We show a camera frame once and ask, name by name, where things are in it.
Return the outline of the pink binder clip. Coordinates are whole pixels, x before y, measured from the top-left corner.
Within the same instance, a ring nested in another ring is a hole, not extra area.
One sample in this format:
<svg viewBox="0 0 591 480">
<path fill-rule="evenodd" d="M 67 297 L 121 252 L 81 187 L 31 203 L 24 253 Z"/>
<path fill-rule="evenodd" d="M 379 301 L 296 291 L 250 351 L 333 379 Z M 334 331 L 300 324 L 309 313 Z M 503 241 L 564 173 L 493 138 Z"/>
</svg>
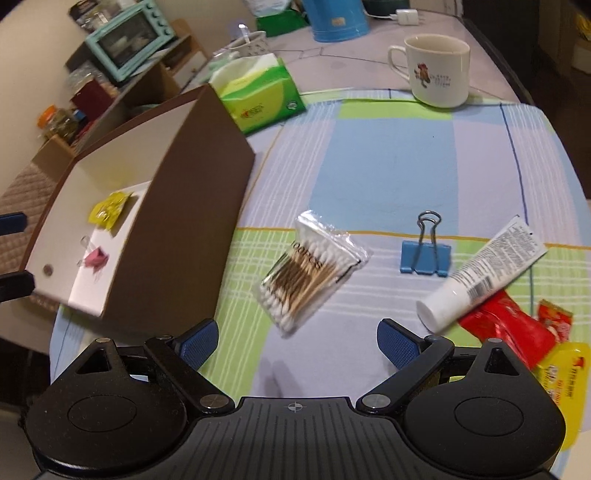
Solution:
<svg viewBox="0 0 591 480">
<path fill-rule="evenodd" d="M 105 267 L 109 255 L 101 247 L 95 246 L 88 236 L 83 236 L 80 244 L 84 248 L 84 256 L 78 261 L 77 266 L 90 268 L 94 273 L 98 273 Z"/>
</svg>

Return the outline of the red candy packet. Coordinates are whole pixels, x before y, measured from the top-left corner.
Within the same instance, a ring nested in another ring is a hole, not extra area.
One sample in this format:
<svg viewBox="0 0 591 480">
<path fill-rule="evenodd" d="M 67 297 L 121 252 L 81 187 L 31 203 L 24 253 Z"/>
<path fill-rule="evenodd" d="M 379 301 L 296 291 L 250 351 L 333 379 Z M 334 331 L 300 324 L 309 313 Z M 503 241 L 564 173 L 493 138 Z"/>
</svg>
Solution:
<svg viewBox="0 0 591 480">
<path fill-rule="evenodd" d="M 543 324 L 526 314 L 505 292 L 499 291 L 459 320 L 482 343 L 503 340 L 532 370 L 556 346 L 556 337 Z"/>
</svg>

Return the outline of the small yellow snack packet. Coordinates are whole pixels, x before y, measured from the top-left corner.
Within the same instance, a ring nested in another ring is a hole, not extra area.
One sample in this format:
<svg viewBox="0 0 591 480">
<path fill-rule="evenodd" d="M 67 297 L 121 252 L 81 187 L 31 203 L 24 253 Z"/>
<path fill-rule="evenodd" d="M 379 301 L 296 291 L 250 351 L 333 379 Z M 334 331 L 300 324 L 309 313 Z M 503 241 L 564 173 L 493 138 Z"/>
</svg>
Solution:
<svg viewBox="0 0 591 480">
<path fill-rule="evenodd" d="M 122 191 L 111 193 L 105 200 L 92 208 L 88 222 L 101 229 L 111 231 L 130 196 L 130 193 Z"/>
</svg>

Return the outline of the blue binder clip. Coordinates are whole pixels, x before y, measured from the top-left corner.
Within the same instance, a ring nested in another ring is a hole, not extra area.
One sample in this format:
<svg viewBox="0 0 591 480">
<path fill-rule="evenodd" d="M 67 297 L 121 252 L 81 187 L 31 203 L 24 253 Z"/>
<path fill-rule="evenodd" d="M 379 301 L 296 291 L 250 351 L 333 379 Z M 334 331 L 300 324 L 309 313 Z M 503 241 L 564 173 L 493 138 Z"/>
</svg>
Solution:
<svg viewBox="0 0 591 480">
<path fill-rule="evenodd" d="M 400 272 L 445 278 L 452 266 L 452 247 L 437 239 L 437 228 L 442 216 L 433 210 L 418 215 L 420 229 L 417 241 L 405 240 L 401 248 Z"/>
</svg>

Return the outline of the cotton swab bag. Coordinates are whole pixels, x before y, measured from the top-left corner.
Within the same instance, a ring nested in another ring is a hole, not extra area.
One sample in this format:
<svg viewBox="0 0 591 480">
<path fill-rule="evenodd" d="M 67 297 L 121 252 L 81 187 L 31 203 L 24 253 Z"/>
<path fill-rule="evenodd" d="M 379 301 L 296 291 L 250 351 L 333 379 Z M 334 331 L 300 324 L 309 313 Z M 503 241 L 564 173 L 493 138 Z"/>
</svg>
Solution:
<svg viewBox="0 0 591 480">
<path fill-rule="evenodd" d="M 295 219 L 294 240 L 253 286 L 253 295 L 280 335 L 290 337 L 370 256 L 351 233 L 307 210 Z"/>
</svg>

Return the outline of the red printed candy wrapper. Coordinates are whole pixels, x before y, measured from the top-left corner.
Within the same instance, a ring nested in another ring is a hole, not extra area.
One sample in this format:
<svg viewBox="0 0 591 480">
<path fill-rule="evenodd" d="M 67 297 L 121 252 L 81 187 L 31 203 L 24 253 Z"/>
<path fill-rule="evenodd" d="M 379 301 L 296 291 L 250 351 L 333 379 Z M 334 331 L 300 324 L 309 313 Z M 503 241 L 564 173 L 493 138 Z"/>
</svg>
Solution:
<svg viewBox="0 0 591 480">
<path fill-rule="evenodd" d="M 537 310 L 538 321 L 556 338 L 557 343 L 569 341 L 573 314 L 548 300 L 541 300 Z"/>
</svg>

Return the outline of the large yellow snack packet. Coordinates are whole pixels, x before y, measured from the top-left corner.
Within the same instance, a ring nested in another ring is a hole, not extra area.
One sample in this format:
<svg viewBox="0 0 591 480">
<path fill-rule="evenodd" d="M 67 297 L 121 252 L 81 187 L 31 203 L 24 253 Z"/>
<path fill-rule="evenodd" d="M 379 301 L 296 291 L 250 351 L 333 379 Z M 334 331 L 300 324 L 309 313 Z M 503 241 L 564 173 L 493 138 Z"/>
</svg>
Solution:
<svg viewBox="0 0 591 480">
<path fill-rule="evenodd" d="M 582 342 L 556 345 L 537 365 L 534 374 L 560 409 L 566 423 L 561 450 L 568 450 L 577 439 L 583 420 L 590 347 Z"/>
</svg>

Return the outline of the white cream tube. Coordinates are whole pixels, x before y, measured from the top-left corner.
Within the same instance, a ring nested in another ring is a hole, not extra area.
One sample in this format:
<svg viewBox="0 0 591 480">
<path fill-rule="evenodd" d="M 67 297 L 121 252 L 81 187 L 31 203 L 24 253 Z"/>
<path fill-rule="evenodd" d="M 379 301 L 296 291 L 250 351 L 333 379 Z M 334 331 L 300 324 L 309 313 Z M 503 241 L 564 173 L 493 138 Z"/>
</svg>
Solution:
<svg viewBox="0 0 591 480">
<path fill-rule="evenodd" d="M 530 226 L 521 217 L 514 217 L 437 290 L 417 302 L 419 319 L 433 333 L 447 329 L 546 253 L 546 245 Z"/>
</svg>

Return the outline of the wooden shelf unit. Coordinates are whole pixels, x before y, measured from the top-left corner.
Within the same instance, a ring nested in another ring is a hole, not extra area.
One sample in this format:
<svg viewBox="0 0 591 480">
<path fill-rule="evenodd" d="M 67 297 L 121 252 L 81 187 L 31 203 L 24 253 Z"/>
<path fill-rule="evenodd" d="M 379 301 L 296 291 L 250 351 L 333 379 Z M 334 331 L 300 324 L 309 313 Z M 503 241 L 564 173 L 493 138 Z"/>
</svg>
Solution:
<svg viewBox="0 0 591 480">
<path fill-rule="evenodd" d="M 156 52 L 132 78 L 116 87 L 96 68 L 88 49 L 81 47 L 74 54 L 78 68 L 70 75 L 73 95 L 86 82 L 96 80 L 113 98 L 109 109 L 97 120 L 89 121 L 70 100 L 70 110 L 79 128 L 68 145 L 58 136 L 45 139 L 31 163 L 41 168 L 52 180 L 58 180 L 70 160 L 88 149 L 115 128 L 183 92 L 209 60 L 204 47 L 184 19 L 171 22 L 176 34 L 171 44 Z"/>
</svg>

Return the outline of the dark red box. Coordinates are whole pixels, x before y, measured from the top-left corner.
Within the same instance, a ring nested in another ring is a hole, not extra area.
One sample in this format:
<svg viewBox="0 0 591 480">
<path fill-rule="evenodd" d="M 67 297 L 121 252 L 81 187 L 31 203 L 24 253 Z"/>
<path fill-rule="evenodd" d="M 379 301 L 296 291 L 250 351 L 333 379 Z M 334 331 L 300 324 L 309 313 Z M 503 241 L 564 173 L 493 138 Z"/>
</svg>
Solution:
<svg viewBox="0 0 591 480">
<path fill-rule="evenodd" d="M 113 98 L 94 79 L 86 82 L 72 96 L 71 102 L 89 121 L 99 119 L 112 105 Z"/>
</svg>

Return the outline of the plaid checkered tablecloth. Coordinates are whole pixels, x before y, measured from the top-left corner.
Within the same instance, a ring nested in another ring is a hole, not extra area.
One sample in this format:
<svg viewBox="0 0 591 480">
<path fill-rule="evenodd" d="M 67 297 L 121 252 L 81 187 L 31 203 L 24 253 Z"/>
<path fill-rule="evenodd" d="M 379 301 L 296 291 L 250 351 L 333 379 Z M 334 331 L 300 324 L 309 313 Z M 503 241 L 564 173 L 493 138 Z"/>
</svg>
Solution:
<svg viewBox="0 0 591 480">
<path fill-rule="evenodd" d="M 509 286 L 509 295 L 528 313 L 543 299 L 571 310 L 570 340 L 590 345 L 590 211 L 543 112 L 491 100 L 445 113 L 396 95 L 307 95 L 307 112 L 249 137 L 256 161 L 214 315 L 221 344 L 204 366 L 204 376 L 235 400 L 349 396 L 355 402 L 386 379 L 394 366 L 378 349 L 378 323 L 391 317 L 424 335 L 415 303 L 445 280 L 399 272 L 402 242 L 417 237 L 417 216 L 431 208 L 443 215 L 437 235 L 451 245 L 454 269 L 511 218 L 522 217 L 549 252 Z M 94 170 L 81 172 L 102 180 L 106 170 L 119 182 L 107 193 L 150 182 L 180 133 L 188 166 L 168 190 L 200 195 L 204 180 L 197 173 L 205 166 L 222 171 L 205 147 L 238 152 L 236 141 L 228 143 L 229 127 L 213 120 L 213 106 L 201 96 L 117 131 L 82 159 Z M 294 240 L 294 220 L 308 209 L 351 232 L 373 256 L 301 330 L 282 338 L 252 288 Z M 317 446 L 321 427 L 344 433 L 344 422 L 332 419 L 335 409 L 328 410 L 305 421 L 298 445 L 287 430 L 294 420 L 266 422 L 276 440 L 266 461 L 271 479 L 283 472 L 290 479 L 352 478 L 353 465 L 329 464 L 349 462 L 348 446 Z"/>
</svg>

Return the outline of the mint toaster oven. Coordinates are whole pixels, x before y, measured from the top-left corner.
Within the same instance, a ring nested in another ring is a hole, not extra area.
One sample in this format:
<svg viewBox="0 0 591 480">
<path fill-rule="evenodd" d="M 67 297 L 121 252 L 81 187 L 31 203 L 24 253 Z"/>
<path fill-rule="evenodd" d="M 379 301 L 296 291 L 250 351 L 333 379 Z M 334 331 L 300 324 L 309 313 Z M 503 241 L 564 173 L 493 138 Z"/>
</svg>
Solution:
<svg viewBox="0 0 591 480">
<path fill-rule="evenodd" d="M 176 34 L 154 1 L 127 8 L 85 39 L 85 45 L 116 83 L 126 81 Z"/>
</svg>

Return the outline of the white charger plug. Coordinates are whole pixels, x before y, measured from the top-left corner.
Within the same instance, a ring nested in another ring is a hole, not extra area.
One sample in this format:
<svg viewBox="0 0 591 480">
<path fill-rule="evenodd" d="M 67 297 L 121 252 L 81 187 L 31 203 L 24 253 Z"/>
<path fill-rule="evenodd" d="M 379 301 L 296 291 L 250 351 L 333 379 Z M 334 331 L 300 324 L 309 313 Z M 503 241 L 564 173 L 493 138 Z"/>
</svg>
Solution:
<svg viewBox="0 0 591 480">
<path fill-rule="evenodd" d="M 402 26 L 418 26 L 420 24 L 419 12 L 416 9 L 397 9 L 390 15 L 393 21 Z"/>
</svg>

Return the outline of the blue thermos jug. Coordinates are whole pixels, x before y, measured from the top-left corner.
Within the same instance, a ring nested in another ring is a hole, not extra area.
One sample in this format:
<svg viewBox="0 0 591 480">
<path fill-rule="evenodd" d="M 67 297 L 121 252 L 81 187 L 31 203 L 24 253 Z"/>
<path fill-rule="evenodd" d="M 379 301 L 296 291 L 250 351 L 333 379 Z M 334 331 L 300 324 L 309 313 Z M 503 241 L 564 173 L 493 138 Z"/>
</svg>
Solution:
<svg viewBox="0 0 591 480">
<path fill-rule="evenodd" d="M 361 0 L 304 0 L 303 5 L 317 42 L 348 41 L 370 32 Z"/>
</svg>

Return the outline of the dark green appliance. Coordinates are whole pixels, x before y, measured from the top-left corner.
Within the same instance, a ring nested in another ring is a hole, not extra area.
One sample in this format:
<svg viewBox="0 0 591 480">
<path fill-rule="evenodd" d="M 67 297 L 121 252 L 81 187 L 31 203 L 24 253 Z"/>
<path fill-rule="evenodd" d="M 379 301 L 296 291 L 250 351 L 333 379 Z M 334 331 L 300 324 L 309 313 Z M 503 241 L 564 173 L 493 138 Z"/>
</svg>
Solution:
<svg viewBox="0 0 591 480">
<path fill-rule="evenodd" d="M 369 15 L 389 17 L 399 9 L 409 9 L 410 0 L 363 0 L 363 8 Z"/>
</svg>

